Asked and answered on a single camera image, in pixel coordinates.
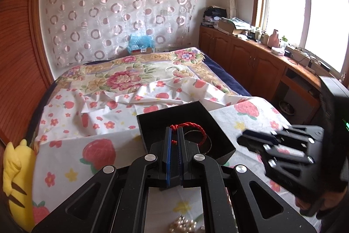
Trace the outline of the person's right hand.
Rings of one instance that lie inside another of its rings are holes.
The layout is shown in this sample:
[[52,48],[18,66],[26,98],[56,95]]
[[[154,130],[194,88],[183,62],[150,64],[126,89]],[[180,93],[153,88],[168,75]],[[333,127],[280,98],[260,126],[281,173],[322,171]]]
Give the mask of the person's right hand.
[[[322,196],[323,202],[319,209],[325,211],[327,209],[335,208],[344,199],[347,191],[348,187],[346,187],[343,192],[325,192]],[[304,211],[311,207],[311,204],[300,200],[298,197],[295,197],[295,204],[298,208]]]

